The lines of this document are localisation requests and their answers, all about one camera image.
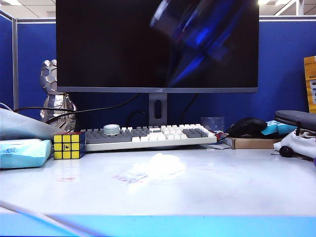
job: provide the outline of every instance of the yellow package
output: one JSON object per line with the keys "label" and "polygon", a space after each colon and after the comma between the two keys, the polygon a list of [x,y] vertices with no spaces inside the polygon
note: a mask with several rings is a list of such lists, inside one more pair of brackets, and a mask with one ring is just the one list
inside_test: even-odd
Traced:
{"label": "yellow package", "polygon": [[316,56],[304,58],[305,80],[310,113],[316,114]]}

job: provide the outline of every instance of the silver robot figure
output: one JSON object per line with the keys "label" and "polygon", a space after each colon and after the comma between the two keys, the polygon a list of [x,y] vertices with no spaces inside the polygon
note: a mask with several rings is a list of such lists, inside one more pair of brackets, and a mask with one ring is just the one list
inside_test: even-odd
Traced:
{"label": "silver robot figure", "polygon": [[[76,111],[77,108],[71,101],[69,95],[65,92],[57,91],[57,60],[52,61],[45,60],[42,63],[40,71],[40,85],[43,90],[47,92],[47,98],[44,102],[44,107],[68,109]],[[64,111],[53,111],[53,110],[41,110],[40,117],[42,122],[65,114]],[[61,128],[67,132],[73,131],[76,126],[75,115],[68,115],[58,118],[50,122],[51,125]]]}

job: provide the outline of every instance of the yellow cube face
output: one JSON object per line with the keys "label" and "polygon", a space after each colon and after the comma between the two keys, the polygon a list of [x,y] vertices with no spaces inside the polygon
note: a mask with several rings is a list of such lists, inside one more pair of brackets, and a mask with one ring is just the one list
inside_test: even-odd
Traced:
{"label": "yellow cube face", "polygon": [[54,143],[62,142],[62,135],[54,135]]}
{"label": "yellow cube face", "polygon": [[71,143],[63,143],[63,151],[71,151]]}
{"label": "yellow cube face", "polygon": [[71,152],[63,152],[63,159],[71,159]]}
{"label": "yellow cube face", "polygon": [[80,152],[79,151],[71,152],[71,158],[72,159],[79,159],[80,158]]}
{"label": "yellow cube face", "polygon": [[71,142],[71,137],[70,137],[70,135],[63,135],[63,142]]}
{"label": "yellow cube face", "polygon": [[72,143],[71,150],[72,151],[79,151],[80,150],[80,143]]}
{"label": "yellow cube face", "polygon": [[62,152],[54,152],[54,159],[62,159],[63,153]]}
{"label": "yellow cube face", "polygon": [[80,140],[79,140],[79,134],[73,134],[73,135],[71,135],[71,142],[80,142]]}
{"label": "yellow cube face", "polygon": [[61,151],[63,150],[62,143],[55,143],[54,144],[54,151]]}

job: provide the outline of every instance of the monitor bezel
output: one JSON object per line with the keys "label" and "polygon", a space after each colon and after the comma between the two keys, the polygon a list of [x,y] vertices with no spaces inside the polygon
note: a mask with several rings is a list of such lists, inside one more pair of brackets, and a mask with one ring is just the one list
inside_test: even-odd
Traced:
{"label": "monitor bezel", "polygon": [[60,92],[119,92],[119,93],[255,93],[258,87],[229,88],[155,88],[155,87],[76,87],[58,86]]}

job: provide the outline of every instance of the gray cushion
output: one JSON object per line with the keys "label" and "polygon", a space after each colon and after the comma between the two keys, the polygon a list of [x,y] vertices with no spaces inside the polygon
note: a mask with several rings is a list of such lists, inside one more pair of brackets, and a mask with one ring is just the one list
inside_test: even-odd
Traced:
{"label": "gray cushion", "polygon": [[316,131],[316,114],[294,110],[276,111],[276,121],[303,129]]}

